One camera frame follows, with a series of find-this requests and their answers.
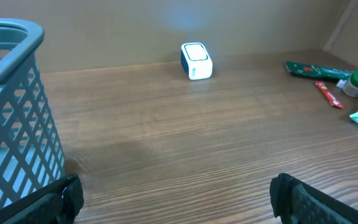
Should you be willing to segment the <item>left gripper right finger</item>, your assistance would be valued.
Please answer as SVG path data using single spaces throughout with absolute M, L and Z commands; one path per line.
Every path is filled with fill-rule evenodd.
M 289 174 L 273 178 L 269 193 L 273 215 L 282 223 L 358 223 L 358 210 Z

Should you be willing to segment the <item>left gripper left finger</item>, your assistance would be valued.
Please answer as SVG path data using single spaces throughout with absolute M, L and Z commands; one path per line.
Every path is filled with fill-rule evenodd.
M 83 205 L 79 176 L 67 175 L 0 209 L 0 223 L 72 224 Z

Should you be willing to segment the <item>red stick sachet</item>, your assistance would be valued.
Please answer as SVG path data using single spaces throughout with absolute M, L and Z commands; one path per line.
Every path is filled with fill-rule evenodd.
M 323 81 L 316 81 L 314 83 L 317 88 L 320 90 L 320 92 L 326 97 L 329 104 L 337 109 L 344 109 L 344 106 L 342 103 L 333 95 L 333 93 L 327 88 L 325 82 Z

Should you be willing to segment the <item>green 3M gloves package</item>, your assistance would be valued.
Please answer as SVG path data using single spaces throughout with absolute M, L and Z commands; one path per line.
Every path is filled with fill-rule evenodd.
M 331 67 L 321 67 L 317 65 L 303 64 L 292 61 L 284 62 L 287 70 L 301 77 L 309 77 L 315 79 L 332 79 L 332 80 L 347 80 L 354 70 L 343 70 Z

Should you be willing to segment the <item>small red white snack packet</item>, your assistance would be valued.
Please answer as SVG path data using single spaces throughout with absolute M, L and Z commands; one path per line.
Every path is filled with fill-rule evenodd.
M 336 86 L 340 89 L 343 89 L 344 85 L 346 84 L 346 80 L 339 80 L 337 83 L 336 83 Z

